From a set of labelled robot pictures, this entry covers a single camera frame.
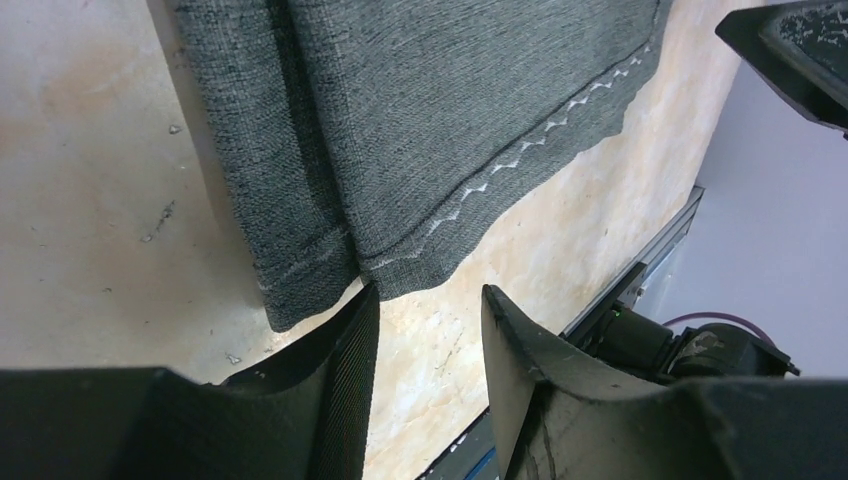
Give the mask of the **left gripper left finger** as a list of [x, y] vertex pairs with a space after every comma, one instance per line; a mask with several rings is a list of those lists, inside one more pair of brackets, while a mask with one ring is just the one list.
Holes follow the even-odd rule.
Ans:
[[218, 385], [161, 367], [5, 370], [5, 479], [358, 479], [379, 337], [367, 286]]

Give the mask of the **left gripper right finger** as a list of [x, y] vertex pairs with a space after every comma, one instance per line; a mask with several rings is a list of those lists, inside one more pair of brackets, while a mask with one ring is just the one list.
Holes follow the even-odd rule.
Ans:
[[587, 355], [501, 289], [481, 292], [503, 479], [843, 479], [847, 384], [703, 378], [665, 387]]

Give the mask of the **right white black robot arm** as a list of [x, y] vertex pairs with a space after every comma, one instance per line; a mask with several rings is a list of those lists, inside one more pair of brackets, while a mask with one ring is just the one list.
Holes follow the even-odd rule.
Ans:
[[[797, 1], [735, 10], [716, 35], [806, 120], [847, 131], [847, 4]], [[619, 302], [625, 283], [565, 334], [567, 342], [625, 373], [660, 385], [687, 377], [800, 372], [760, 328], [718, 312], [681, 333]]]

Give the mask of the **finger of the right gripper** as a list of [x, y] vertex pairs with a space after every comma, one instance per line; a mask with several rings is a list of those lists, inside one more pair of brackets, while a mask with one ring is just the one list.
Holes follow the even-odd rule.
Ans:
[[715, 34], [806, 120], [847, 134], [847, 3], [728, 13]]

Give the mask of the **grey cloth napkin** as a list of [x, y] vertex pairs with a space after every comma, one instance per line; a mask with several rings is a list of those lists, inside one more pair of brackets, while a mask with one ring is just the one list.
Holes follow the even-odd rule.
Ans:
[[668, 1], [178, 1], [271, 328], [445, 282], [617, 135]]

